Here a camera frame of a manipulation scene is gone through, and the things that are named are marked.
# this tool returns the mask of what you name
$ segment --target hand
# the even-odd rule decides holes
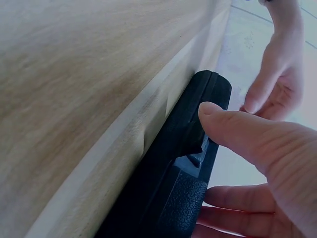
[[[207,135],[263,173],[268,184],[207,191],[193,238],[317,237],[317,132],[202,103]]]
[[[304,27],[297,0],[268,2],[267,7],[275,33],[241,111],[283,120],[303,97]]]

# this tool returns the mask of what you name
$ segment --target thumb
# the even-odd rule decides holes
[[[298,149],[309,130],[294,123],[223,111],[210,102],[200,105],[199,118],[211,140],[242,156],[267,177],[271,165],[280,166],[277,161]]]
[[[277,66],[276,59],[272,59],[272,55],[274,54],[271,54],[268,47],[263,55],[261,70],[247,92],[244,109],[248,113],[255,114],[262,108],[282,74],[281,67]]]

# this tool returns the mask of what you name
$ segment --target black plastic tool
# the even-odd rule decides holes
[[[194,75],[95,238],[189,238],[218,145],[198,118],[201,102],[228,108],[230,83],[217,73]]]

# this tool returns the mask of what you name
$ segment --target wood grain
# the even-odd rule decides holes
[[[92,237],[230,1],[0,4],[0,237]]]

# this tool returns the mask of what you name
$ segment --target tiled floor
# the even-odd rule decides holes
[[[317,1],[302,0],[305,21],[305,98],[302,106],[288,120],[317,128],[313,100],[317,100]],[[263,51],[273,33],[266,8],[258,1],[233,0],[217,72],[233,86],[230,110],[238,110],[244,95],[260,69]],[[266,182],[254,166],[226,148],[220,148],[211,175],[210,186],[248,185]]]

